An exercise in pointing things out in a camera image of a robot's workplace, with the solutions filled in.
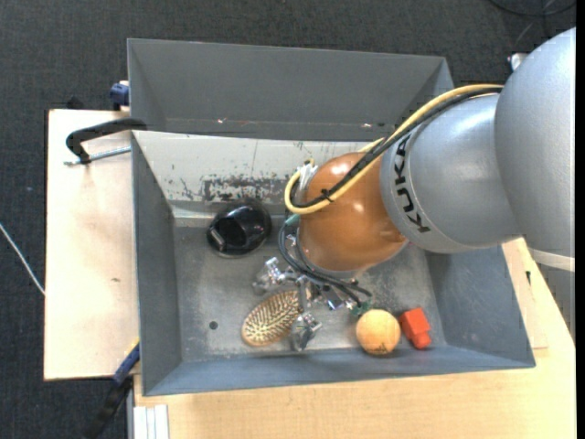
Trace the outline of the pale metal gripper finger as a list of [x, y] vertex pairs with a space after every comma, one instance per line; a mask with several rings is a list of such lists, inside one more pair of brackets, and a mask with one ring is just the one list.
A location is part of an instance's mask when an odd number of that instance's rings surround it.
[[252, 282], [252, 290], [255, 295], [263, 295], [284, 287], [295, 280], [295, 272], [290, 266], [285, 269], [280, 267], [277, 257], [267, 260], [262, 269], [256, 274]]
[[322, 323], [310, 313], [298, 315], [292, 324], [290, 333], [292, 349], [297, 352], [304, 351], [321, 328]]

